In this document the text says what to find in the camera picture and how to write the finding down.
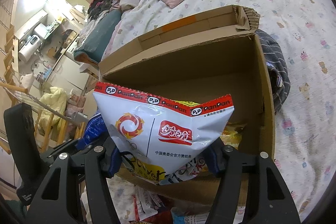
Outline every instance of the white patterned bed sheet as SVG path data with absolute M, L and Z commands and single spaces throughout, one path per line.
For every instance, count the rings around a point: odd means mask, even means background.
M 300 219 L 310 213 L 336 167 L 336 10 L 331 0 L 185 0 L 170 9 L 141 0 L 123 14 L 110 54 L 135 37 L 169 22 L 225 5 L 254 8 L 259 28 L 281 46 L 291 89 L 276 115 L 275 163 Z

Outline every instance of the open cardboard box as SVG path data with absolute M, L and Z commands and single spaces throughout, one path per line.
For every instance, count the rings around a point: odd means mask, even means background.
M 274 155 L 274 106 L 258 36 L 259 15 L 226 6 L 148 32 L 100 63 L 103 81 L 173 100 L 204 103 L 231 94 L 230 122 L 246 122 L 241 152 Z M 208 172 L 171 185 L 155 186 L 125 168 L 119 176 L 158 194 L 212 204 L 219 179 Z M 240 203 L 246 196 L 242 182 Z

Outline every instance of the yellow cloth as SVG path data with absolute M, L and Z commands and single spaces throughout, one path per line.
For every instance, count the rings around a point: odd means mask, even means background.
M 51 93 L 46 93 L 44 94 L 40 102 L 43 104 L 48 105 L 50 108 L 53 110 L 56 110 L 60 114 L 64 114 L 65 108 L 67 106 L 67 93 L 65 92 L 64 89 L 58 88 L 55 86 L 52 86 L 50 88 Z M 41 126 L 46 132 L 47 126 L 48 126 L 48 121 L 50 118 L 51 113 L 49 111 L 44 110 L 42 112 L 40 121 L 39 121 L 39 126 Z M 58 121 L 60 120 L 60 117 L 54 116 L 51 126 L 55 125 Z

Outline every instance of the silver bolt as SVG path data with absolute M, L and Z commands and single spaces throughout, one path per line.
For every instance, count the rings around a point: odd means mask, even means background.
M 99 145 L 99 146 L 96 146 L 95 148 L 94 148 L 94 151 L 95 152 L 102 152 L 104 150 L 104 147 L 102 147 L 101 145 Z
M 266 152 L 261 152 L 260 153 L 260 157 L 262 157 L 263 159 L 267 159 L 268 158 L 268 154 Z
M 232 152 L 233 151 L 233 147 L 231 145 L 226 145 L 226 146 L 224 146 L 224 150 L 226 152 Z
M 68 157 L 68 153 L 61 153 L 61 154 L 59 154 L 59 158 L 61 159 L 61 160 L 64 160 L 64 159 L 66 159 Z

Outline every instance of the gray striped fabric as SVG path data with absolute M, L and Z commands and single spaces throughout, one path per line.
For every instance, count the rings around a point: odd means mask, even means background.
M 274 111 L 276 113 L 287 99 L 291 87 L 287 65 L 279 44 L 262 30 L 258 29 L 255 33 L 259 36 L 262 51 L 266 59 L 273 93 Z

